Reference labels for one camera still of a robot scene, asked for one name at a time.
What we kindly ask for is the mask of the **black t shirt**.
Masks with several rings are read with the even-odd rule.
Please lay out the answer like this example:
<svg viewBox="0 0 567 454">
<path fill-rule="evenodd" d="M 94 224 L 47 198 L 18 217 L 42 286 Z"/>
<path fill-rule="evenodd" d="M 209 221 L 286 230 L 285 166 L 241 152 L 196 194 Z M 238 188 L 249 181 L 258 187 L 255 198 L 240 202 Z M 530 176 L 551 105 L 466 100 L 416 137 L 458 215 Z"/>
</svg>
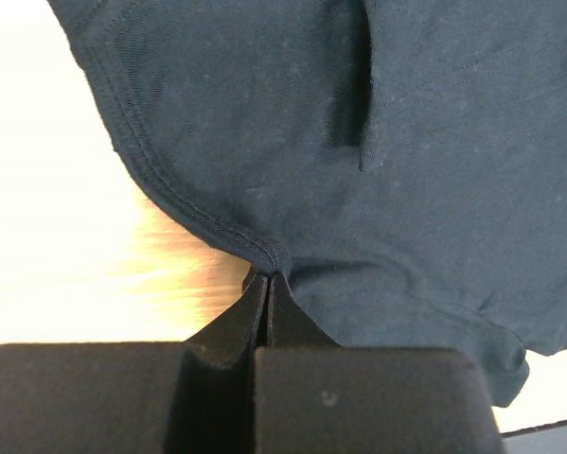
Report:
<svg viewBox="0 0 567 454">
<path fill-rule="evenodd" d="M 54 1 L 143 192 L 497 406 L 567 349 L 567 1 Z"/>
</svg>

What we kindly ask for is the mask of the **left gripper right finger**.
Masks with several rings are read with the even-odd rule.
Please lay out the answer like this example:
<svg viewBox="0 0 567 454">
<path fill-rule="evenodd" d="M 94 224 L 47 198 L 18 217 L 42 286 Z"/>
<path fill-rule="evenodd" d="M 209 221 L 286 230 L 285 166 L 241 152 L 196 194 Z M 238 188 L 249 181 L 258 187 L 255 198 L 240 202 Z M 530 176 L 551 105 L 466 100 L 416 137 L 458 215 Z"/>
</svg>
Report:
<svg viewBox="0 0 567 454">
<path fill-rule="evenodd" d="M 479 369 L 439 348 L 343 348 L 270 282 L 255 353 L 257 453 L 503 453 Z"/>
</svg>

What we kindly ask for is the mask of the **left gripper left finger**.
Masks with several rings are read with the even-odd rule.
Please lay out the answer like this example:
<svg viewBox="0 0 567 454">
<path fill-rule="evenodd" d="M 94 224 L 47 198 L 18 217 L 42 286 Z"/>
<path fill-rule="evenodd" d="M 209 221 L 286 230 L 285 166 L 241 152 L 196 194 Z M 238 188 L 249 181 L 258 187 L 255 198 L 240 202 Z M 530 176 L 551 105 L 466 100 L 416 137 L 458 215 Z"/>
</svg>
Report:
<svg viewBox="0 0 567 454">
<path fill-rule="evenodd" d="M 269 281 L 183 342 L 0 344 L 0 453 L 249 453 Z"/>
</svg>

